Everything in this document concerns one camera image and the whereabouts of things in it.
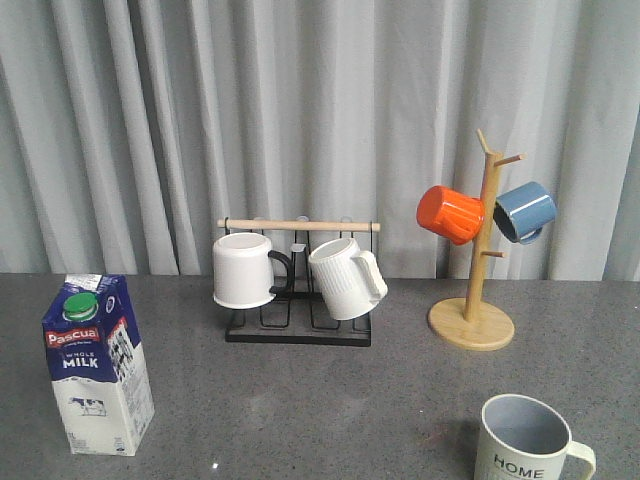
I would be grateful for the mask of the orange mug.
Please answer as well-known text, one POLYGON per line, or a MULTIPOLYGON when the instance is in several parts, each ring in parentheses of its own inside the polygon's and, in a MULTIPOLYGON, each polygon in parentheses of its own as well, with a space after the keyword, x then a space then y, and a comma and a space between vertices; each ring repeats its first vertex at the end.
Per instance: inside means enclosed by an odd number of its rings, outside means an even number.
POLYGON ((446 186, 433 186, 423 195, 416 210, 417 223, 455 245, 473 240, 485 215, 483 202, 446 186))

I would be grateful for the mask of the grey curtain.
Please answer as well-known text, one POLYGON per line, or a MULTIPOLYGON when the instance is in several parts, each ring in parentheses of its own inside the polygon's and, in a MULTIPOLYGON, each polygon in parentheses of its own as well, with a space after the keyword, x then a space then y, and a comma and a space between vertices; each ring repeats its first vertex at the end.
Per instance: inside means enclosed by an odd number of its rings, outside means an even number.
POLYGON ((477 130, 558 205, 492 278, 638 278, 635 1, 5 1, 1 268, 207 274, 219 219, 306 215, 463 277, 414 214, 478 193, 477 130))

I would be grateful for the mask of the wooden mug tree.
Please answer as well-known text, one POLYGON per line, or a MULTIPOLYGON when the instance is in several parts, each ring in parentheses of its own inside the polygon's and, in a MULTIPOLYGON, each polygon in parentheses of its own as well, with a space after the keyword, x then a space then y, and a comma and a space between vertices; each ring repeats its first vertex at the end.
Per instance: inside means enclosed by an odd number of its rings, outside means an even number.
POLYGON ((485 157, 481 187, 485 218, 473 240, 466 295, 435 303, 428 312, 427 320, 439 337, 457 347, 474 351, 495 351, 508 345, 515 333, 515 326, 509 315, 482 300, 488 259, 505 256, 501 251, 494 251, 490 245, 495 200, 502 167, 521 161, 526 156, 520 153, 506 157, 488 145, 481 130, 477 130, 476 135, 485 157))

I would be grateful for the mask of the blue white milk carton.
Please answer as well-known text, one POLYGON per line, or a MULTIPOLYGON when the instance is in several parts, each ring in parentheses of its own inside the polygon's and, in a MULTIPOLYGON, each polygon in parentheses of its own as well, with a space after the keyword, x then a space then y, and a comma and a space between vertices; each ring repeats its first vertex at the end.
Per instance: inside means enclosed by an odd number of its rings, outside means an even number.
POLYGON ((67 275, 42 329, 72 453, 134 455, 154 404, 125 277, 67 275))

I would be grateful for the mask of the white ribbed mug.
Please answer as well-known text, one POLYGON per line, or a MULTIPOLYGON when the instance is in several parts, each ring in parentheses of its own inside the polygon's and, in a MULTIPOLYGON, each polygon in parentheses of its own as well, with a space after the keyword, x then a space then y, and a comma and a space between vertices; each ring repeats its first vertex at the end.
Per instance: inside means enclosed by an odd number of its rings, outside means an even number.
POLYGON ((312 251, 309 262, 330 316, 350 320, 372 309, 388 287, 376 257, 362 250, 355 238, 338 238, 312 251))

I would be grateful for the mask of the blue mug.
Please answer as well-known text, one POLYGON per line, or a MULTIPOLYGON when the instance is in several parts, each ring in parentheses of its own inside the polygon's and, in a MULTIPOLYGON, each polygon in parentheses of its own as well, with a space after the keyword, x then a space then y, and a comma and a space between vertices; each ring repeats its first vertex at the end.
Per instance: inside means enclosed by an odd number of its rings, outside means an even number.
POLYGON ((493 219, 510 242, 529 244, 556 215, 556 204, 547 189, 528 182, 496 198, 493 219))

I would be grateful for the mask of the cream HOME mug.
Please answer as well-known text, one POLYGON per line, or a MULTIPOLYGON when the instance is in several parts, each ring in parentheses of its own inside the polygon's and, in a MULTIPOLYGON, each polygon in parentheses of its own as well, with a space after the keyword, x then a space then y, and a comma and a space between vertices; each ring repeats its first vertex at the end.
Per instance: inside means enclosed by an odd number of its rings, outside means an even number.
POLYGON ((476 479, 558 479, 568 456, 586 463, 584 479, 593 477, 594 451, 575 441, 566 420, 544 402, 500 394, 482 406, 476 479))

